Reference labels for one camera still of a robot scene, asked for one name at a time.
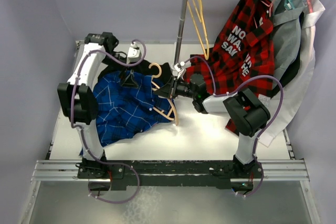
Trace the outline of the beige plastic hanger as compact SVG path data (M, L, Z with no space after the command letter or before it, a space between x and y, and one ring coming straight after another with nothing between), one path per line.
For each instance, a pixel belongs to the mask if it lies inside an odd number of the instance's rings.
M158 73L152 75L152 77L151 77L151 85L153 85L152 91L157 91L160 88L160 86L157 85L154 82L154 79L157 79L157 78L159 78L161 76L161 74L162 74L162 68L161 68L161 66L158 63L150 63L149 64L149 69L151 69L153 66L157 67ZM165 99L165 100L168 101L168 103L170 105L170 110L167 113L165 113L165 111L163 109L158 109L155 106L153 107L153 110L155 112L157 112L159 115L161 115L164 118L168 119L169 121L174 121L174 125L178 126L179 125L179 117L178 117L178 113L177 113L176 107L175 107L172 99L163 98L163 97L159 97L159 98L160 99Z

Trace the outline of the blue plaid shirt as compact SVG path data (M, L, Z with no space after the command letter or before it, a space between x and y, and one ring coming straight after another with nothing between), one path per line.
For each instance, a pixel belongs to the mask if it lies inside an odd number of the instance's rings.
M171 105L153 93L151 76L134 73L139 87L129 88L121 86L119 74L120 71L105 74L93 89L98 103L96 129L103 147L170 121L157 113L168 113Z

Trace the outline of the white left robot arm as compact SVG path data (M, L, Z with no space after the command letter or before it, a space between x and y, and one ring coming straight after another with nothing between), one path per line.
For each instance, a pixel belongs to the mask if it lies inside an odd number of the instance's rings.
M127 55L121 60L114 51L118 44L119 40L113 33L89 33L84 39L83 52L79 55L73 74L67 82L57 87L63 115L69 119L70 126L77 130L83 161L92 162L89 170L96 178L102 178L108 172L106 155L96 127L98 103L92 92L98 68L104 61L131 68L139 65L146 56L145 44L134 39Z

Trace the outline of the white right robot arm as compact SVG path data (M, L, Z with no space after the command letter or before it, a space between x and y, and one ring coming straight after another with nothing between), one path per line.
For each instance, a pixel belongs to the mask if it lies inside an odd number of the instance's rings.
M258 79L273 79L269 75L253 77L242 83L235 91L222 95L210 95L201 74L193 74L186 82L171 76L169 82L154 91L154 94L167 99L183 96L193 99L195 110L203 114L222 115L227 113L238 130L238 148L233 157L234 173L246 177L255 164L257 133L266 127L270 112L258 100L247 85Z

